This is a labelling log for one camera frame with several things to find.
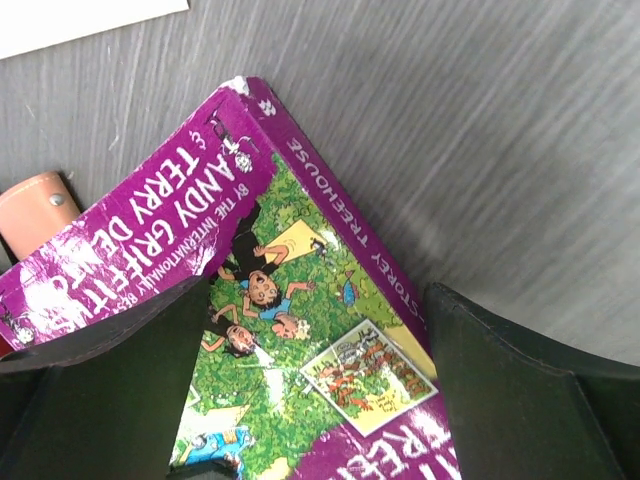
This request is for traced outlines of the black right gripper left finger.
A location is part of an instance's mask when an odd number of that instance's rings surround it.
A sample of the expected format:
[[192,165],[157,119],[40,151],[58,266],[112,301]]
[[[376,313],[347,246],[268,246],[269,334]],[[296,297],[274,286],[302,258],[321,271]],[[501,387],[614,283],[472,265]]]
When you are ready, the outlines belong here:
[[4,479],[163,479],[207,313],[192,277],[1,359]]

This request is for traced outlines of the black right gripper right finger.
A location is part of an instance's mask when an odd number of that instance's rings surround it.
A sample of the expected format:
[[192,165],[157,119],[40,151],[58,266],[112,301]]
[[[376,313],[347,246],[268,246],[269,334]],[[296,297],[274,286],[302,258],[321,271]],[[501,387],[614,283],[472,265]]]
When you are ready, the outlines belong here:
[[424,306],[463,478],[638,478],[638,367],[553,340],[440,283]]

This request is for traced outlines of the purple treehouse book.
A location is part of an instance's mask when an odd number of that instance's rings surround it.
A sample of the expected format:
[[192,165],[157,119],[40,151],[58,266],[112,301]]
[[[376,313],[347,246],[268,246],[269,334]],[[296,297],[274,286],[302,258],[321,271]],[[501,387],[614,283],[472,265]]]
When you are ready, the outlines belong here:
[[207,313],[163,479],[457,479],[417,295],[269,86],[218,87],[1,274],[14,352],[192,278]]

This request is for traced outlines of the red student backpack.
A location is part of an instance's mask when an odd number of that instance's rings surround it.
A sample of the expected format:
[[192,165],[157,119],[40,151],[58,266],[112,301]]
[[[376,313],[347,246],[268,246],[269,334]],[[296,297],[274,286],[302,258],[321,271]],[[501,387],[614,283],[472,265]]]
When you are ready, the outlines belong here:
[[0,338],[0,357],[13,353],[14,349],[4,338]]

